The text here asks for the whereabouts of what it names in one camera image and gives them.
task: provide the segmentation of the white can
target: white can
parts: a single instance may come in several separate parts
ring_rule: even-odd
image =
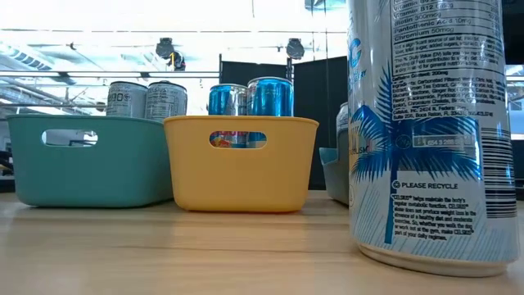
[[[348,107],[347,102],[342,103],[341,109],[337,115],[337,135],[344,130],[348,129]]]
[[[457,276],[517,259],[501,10],[350,0],[350,215],[365,255]]]
[[[187,113],[187,90],[168,81],[152,83],[147,90],[146,119],[164,121]]]
[[[147,87],[131,82],[113,82],[107,95],[106,116],[143,118]]]

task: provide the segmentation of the table surface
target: table surface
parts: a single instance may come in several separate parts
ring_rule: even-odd
[[[524,223],[524,203],[519,204]],[[293,214],[38,209],[0,194],[0,293],[524,294],[524,262],[460,279],[368,259],[347,207],[310,192]]]

